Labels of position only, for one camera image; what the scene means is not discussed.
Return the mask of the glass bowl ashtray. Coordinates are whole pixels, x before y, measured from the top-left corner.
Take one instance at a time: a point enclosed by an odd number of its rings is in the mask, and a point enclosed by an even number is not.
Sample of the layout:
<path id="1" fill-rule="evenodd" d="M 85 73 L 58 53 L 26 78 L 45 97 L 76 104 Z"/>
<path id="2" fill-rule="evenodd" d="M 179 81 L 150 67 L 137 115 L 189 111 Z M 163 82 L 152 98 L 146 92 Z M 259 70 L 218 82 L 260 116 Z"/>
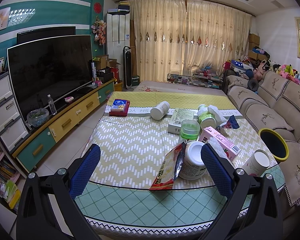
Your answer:
<path id="1" fill-rule="evenodd" d="M 28 123 L 33 127 L 39 127 L 49 120 L 49 111 L 45 108 L 36 109 L 27 115 Z"/>

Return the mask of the white plastic drawer unit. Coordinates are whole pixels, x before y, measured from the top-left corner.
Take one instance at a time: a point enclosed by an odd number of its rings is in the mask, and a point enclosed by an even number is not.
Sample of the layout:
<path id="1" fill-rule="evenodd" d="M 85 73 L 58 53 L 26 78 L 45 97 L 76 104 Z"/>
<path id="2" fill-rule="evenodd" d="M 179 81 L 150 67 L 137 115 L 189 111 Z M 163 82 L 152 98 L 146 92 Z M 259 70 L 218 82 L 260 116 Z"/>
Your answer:
<path id="1" fill-rule="evenodd" d="M 0 76 L 0 140 L 8 152 L 16 148 L 29 136 L 13 94 L 9 75 Z"/>

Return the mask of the green white bottle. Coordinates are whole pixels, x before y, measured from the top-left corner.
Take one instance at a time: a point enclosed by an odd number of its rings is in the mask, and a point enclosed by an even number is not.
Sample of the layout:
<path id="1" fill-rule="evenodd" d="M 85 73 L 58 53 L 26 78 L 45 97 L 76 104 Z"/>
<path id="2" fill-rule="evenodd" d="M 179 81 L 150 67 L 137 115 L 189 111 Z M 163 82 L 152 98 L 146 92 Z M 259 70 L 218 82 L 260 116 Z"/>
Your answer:
<path id="1" fill-rule="evenodd" d="M 215 117 L 209 112 L 208 107 L 205 104 L 199 105 L 197 115 L 202 130 L 206 127 L 216 128 Z"/>

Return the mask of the clear green plastic container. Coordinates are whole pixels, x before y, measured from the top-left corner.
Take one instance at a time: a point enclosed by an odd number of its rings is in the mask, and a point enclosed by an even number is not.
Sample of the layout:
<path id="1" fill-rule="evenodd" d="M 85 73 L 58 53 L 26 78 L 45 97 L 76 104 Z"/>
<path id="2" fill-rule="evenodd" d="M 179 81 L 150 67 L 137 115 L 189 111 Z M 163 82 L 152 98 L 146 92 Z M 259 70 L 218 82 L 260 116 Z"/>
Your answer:
<path id="1" fill-rule="evenodd" d="M 179 142 L 196 141 L 200 132 L 200 125 L 197 120 L 183 120 L 179 133 Z"/>

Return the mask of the black yellow-rimmed trash bin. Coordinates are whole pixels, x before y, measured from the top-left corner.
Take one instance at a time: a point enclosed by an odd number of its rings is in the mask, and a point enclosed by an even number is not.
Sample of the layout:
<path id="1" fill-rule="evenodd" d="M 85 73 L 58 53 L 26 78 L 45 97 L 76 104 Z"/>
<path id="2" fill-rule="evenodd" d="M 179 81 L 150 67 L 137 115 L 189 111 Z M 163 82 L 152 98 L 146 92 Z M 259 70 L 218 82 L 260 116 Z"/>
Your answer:
<path id="1" fill-rule="evenodd" d="M 278 163 L 281 163 L 288 159 L 289 148 L 287 146 L 287 143 L 285 142 L 283 137 L 279 135 L 279 133 L 275 132 L 272 129 L 263 128 L 258 131 L 258 135 Z"/>

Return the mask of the blue red wrapper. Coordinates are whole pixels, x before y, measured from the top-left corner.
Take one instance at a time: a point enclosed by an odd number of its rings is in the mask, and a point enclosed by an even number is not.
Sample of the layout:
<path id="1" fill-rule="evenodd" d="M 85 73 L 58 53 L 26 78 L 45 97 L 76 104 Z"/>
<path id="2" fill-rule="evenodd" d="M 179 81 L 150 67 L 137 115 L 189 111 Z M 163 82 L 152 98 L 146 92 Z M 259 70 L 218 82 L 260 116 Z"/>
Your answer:
<path id="1" fill-rule="evenodd" d="M 227 137 L 227 129 L 239 129 L 239 124 L 234 115 L 230 116 L 226 122 L 223 122 L 219 126 L 216 127 L 216 130 L 221 133 L 223 136 Z"/>

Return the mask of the white standing air conditioner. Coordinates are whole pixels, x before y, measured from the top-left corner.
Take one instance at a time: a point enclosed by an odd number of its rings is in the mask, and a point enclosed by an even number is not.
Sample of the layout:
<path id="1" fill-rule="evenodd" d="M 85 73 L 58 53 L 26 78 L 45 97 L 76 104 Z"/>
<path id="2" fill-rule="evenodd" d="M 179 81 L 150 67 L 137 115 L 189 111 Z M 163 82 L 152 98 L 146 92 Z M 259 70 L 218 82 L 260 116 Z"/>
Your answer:
<path id="1" fill-rule="evenodd" d="M 130 13 L 111 9 L 107 12 L 107 54 L 119 63 L 119 78 L 123 79 L 123 48 L 130 46 Z"/>

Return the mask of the white paper cup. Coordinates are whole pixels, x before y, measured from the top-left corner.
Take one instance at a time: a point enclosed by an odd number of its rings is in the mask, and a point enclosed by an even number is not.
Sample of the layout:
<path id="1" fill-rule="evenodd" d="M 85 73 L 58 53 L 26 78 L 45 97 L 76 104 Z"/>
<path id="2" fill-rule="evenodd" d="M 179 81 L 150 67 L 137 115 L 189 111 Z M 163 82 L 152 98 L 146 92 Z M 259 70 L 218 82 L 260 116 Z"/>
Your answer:
<path id="1" fill-rule="evenodd" d="M 244 163 L 242 169 L 250 176 L 261 176 L 270 165 L 270 160 L 266 152 L 256 150 Z"/>

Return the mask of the red snack bag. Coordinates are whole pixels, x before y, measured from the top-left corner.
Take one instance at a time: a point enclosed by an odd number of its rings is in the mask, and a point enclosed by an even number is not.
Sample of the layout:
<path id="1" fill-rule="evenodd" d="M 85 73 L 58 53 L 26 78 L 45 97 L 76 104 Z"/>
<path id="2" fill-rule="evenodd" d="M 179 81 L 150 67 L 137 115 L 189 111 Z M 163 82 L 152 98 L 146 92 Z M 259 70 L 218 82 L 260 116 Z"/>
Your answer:
<path id="1" fill-rule="evenodd" d="M 178 178 L 183 165 L 185 148 L 186 142 L 182 142 L 165 155 L 159 172 L 149 189 L 150 191 L 171 190 L 173 188 L 174 181 Z"/>

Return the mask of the pink strawberry milk carton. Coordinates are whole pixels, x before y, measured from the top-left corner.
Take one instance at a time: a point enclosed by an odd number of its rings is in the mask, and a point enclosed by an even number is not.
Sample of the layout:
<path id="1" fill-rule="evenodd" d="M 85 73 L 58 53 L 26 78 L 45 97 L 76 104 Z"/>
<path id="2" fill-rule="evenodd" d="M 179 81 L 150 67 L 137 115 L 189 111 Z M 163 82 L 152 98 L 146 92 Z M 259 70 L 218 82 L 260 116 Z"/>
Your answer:
<path id="1" fill-rule="evenodd" d="M 241 151 L 241 149 L 237 145 L 235 145 L 233 142 L 231 142 L 211 126 L 206 127 L 202 130 L 198 140 L 207 143 L 211 138 L 216 139 L 219 142 L 220 146 L 223 148 L 227 158 L 230 161 L 234 161 L 236 156 Z"/>

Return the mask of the beige sofa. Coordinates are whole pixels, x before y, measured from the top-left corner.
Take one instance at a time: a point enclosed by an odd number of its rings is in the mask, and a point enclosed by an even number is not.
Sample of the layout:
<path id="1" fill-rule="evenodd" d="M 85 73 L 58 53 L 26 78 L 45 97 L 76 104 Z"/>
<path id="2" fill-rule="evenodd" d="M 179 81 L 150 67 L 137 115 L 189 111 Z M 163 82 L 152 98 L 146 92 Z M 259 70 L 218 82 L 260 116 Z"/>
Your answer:
<path id="1" fill-rule="evenodd" d="M 285 192 L 290 206 L 300 205 L 300 85 L 282 76 L 267 72 L 258 90 L 248 89 L 238 76 L 228 76 L 228 98 L 259 131 L 274 130 L 281 135 L 289 149 L 288 160 L 281 165 L 285 176 Z"/>

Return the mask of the large white jar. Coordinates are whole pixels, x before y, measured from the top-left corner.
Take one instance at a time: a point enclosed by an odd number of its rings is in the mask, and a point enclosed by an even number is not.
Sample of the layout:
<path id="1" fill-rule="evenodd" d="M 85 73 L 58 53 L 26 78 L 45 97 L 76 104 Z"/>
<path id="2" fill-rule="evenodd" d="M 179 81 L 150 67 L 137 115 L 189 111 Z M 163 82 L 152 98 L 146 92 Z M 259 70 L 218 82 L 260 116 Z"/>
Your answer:
<path id="1" fill-rule="evenodd" d="M 186 180 L 197 180 L 201 178 L 207 171 L 202 158 L 201 149 L 203 142 L 189 142 L 185 148 L 185 156 L 179 177 Z"/>

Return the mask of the white tissue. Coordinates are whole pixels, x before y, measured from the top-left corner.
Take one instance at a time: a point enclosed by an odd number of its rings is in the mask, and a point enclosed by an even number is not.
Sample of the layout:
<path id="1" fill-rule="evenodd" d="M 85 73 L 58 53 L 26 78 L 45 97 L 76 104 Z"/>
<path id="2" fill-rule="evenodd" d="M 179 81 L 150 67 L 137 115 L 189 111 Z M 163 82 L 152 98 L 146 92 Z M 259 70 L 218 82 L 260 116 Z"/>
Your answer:
<path id="1" fill-rule="evenodd" d="M 216 126 L 219 126 L 225 122 L 227 122 L 226 118 L 222 115 L 221 111 L 213 105 L 209 105 L 207 107 L 207 110 L 210 114 L 213 115 L 215 121 L 216 121 Z"/>

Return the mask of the white pill bottle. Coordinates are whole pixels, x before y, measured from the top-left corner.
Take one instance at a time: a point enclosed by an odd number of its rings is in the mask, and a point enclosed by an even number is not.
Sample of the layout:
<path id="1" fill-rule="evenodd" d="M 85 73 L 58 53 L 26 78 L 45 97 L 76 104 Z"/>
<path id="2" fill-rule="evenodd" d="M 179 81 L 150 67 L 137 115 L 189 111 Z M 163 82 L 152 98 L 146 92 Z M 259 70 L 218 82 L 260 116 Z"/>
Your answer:
<path id="1" fill-rule="evenodd" d="M 167 101 L 162 101 L 150 111 L 150 115 L 154 120 L 161 120 L 169 111 L 170 104 Z"/>

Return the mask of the white green paper box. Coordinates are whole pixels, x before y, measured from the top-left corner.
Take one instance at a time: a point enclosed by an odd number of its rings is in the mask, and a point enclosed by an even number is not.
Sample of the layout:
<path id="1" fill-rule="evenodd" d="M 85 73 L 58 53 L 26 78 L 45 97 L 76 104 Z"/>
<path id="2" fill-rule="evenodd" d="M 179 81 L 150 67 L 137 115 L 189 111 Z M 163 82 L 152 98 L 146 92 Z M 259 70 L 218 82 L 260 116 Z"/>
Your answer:
<path id="1" fill-rule="evenodd" d="M 194 111 L 190 109 L 176 108 L 168 122 L 168 132 L 179 134 L 183 120 L 195 120 Z"/>

